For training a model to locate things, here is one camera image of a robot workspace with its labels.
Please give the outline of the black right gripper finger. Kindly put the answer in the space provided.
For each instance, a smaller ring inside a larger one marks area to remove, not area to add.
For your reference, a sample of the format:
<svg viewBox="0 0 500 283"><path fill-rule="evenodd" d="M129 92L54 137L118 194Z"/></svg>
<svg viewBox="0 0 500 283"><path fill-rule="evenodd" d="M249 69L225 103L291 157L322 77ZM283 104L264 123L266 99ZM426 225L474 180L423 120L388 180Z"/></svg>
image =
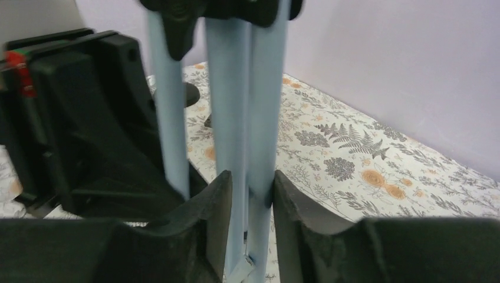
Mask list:
<svg viewBox="0 0 500 283"><path fill-rule="evenodd" d="M1 49L1 137L23 188L18 200L34 213L58 205L92 217L98 206L94 34L79 28Z"/></svg>
<svg viewBox="0 0 500 283"><path fill-rule="evenodd" d="M34 48L29 70L37 138L64 210L149 221L183 204L165 178L136 39L102 32L47 42Z"/></svg>

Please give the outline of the light blue music stand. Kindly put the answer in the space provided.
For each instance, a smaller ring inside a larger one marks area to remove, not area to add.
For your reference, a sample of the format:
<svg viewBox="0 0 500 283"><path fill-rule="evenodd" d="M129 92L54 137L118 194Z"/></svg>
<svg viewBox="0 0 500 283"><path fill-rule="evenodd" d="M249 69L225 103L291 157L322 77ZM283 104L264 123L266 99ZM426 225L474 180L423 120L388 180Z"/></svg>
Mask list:
<svg viewBox="0 0 500 283"><path fill-rule="evenodd" d="M189 198L183 57L205 20L216 170L232 173L225 271L264 282L287 25L301 1L143 1L167 181Z"/></svg>

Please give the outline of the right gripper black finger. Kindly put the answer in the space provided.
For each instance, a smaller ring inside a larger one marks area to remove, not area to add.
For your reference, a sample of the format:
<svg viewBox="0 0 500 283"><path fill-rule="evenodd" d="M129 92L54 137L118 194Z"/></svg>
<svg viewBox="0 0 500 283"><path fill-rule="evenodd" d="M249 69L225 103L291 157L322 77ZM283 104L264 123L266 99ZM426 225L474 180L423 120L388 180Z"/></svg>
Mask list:
<svg viewBox="0 0 500 283"><path fill-rule="evenodd" d="M2 219L2 282L221 282L232 175L146 226L116 219Z"/></svg>
<svg viewBox="0 0 500 283"><path fill-rule="evenodd" d="M348 221L275 172L281 282L498 282L499 221L363 218Z"/></svg>

